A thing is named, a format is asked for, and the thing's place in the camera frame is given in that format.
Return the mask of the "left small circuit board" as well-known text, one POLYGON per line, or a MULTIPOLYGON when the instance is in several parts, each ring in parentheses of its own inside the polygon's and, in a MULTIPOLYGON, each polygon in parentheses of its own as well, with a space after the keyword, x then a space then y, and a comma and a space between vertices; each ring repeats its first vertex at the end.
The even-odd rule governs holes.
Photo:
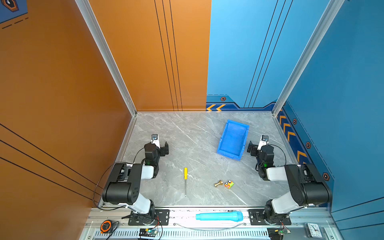
POLYGON ((159 236, 159 230, 155 228, 140 229, 138 234, 139 240, 155 240, 159 236))

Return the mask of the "small colourful battery pack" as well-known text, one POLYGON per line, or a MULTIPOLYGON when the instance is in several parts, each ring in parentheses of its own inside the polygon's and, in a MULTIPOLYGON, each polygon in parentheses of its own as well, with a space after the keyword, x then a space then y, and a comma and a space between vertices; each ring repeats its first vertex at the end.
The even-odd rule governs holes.
POLYGON ((232 186, 234 185, 234 182, 232 181, 228 181, 224 184, 224 187, 227 188, 227 189, 230 189, 232 186))

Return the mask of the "cyan plastic cylinder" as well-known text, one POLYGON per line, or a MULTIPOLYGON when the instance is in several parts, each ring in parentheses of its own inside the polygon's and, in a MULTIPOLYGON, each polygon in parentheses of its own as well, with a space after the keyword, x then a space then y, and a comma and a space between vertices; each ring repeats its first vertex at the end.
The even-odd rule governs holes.
POLYGON ((239 211, 196 214, 196 220, 199 220, 199 221, 241 222, 241 221, 243 221, 243 219, 244 219, 243 213, 239 212, 239 211))

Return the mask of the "blue plastic bin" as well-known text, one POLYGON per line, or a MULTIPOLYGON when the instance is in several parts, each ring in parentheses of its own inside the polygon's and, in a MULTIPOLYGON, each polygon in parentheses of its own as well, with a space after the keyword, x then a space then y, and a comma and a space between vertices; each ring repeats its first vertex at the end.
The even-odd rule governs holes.
POLYGON ((247 142, 250 126, 227 120, 217 153, 224 157, 240 161, 247 142))

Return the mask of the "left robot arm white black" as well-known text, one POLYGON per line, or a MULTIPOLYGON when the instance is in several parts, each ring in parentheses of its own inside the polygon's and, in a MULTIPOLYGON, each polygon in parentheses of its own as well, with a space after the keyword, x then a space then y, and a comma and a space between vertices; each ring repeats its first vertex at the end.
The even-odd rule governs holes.
POLYGON ((140 193, 141 180, 157 177, 160 157, 169 154, 169 145, 148 143, 144 146, 145 158, 140 163, 116 163, 108 177, 102 193, 105 203, 132 210, 131 217, 144 225, 155 220, 155 205, 140 193))

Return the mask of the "orange black tape measure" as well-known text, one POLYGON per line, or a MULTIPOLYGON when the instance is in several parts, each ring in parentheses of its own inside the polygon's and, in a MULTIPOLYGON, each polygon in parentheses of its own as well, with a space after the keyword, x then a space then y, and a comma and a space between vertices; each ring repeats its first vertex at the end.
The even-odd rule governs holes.
POLYGON ((105 220, 100 226, 101 234, 109 234, 112 232, 114 222, 111 220, 105 220))

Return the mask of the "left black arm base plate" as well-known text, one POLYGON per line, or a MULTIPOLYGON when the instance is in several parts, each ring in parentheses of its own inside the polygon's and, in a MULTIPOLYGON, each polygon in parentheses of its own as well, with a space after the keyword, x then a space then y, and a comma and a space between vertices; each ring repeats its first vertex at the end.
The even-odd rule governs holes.
POLYGON ((157 224, 167 226, 170 220, 170 210, 155 209, 154 212, 146 215, 131 213, 127 218, 129 226, 155 226, 157 224))

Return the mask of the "right small circuit board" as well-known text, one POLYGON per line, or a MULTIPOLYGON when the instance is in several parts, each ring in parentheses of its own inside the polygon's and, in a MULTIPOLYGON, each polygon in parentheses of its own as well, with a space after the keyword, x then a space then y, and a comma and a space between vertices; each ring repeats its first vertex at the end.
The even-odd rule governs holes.
POLYGON ((283 240, 285 235, 289 235, 291 233, 288 229, 271 229, 268 228, 268 235, 270 240, 283 240))

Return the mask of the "small circuit board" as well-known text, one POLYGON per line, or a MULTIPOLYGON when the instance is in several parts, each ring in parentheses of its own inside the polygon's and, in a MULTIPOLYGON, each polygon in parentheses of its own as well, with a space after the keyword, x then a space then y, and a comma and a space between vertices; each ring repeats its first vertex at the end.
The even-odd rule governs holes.
POLYGON ((268 228, 268 235, 270 240, 283 240, 285 235, 289 235, 291 233, 288 229, 271 229, 268 228))
POLYGON ((140 229, 138 234, 139 240, 155 240, 159 236, 159 230, 155 228, 140 229))

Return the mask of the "yellow handle screwdriver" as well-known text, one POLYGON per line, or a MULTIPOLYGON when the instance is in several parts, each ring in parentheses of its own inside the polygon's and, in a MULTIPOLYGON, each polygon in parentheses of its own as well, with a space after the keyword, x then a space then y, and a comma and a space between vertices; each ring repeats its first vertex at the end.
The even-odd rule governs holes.
POLYGON ((187 196, 187 179, 188 179, 188 168, 184 168, 185 197, 187 196))

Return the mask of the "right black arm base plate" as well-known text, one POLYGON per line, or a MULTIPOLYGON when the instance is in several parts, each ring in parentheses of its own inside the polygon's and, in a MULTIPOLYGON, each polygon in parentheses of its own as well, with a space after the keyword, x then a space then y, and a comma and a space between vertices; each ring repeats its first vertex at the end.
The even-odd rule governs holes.
POLYGON ((250 222, 252 226, 262 225, 280 225, 283 223, 285 226, 292 224, 291 218, 288 214, 276 214, 273 211, 267 212, 262 209, 250 209, 248 210, 250 222))

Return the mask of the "small brass fitting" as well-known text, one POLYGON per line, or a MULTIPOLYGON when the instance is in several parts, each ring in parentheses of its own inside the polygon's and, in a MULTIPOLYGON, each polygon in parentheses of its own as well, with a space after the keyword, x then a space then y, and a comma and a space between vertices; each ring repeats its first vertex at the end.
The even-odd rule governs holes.
POLYGON ((218 182, 218 183, 215 183, 214 186, 215 186, 215 187, 218 187, 218 186, 222 186, 223 184, 224 184, 223 181, 222 181, 222 180, 219 180, 219 182, 218 182))

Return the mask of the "white desk clock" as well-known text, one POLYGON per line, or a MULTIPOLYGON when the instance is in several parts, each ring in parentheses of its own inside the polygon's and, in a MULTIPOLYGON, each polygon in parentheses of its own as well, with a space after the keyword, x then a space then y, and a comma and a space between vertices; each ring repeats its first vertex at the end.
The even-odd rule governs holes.
POLYGON ((321 228, 318 224, 306 223, 305 228, 309 238, 323 239, 321 228))

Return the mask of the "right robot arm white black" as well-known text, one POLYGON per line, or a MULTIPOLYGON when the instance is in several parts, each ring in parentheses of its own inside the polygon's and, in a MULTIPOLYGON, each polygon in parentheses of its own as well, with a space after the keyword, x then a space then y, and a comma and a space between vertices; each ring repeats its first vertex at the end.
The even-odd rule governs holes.
POLYGON ((250 210, 251 223, 276 225, 287 223, 290 213, 309 205, 322 205, 332 201, 332 191, 325 183, 316 166, 274 165, 274 147, 261 142, 249 143, 247 152, 257 160, 256 171, 261 179, 270 182, 287 182, 289 191, 268 200, 263 210, 250 210))

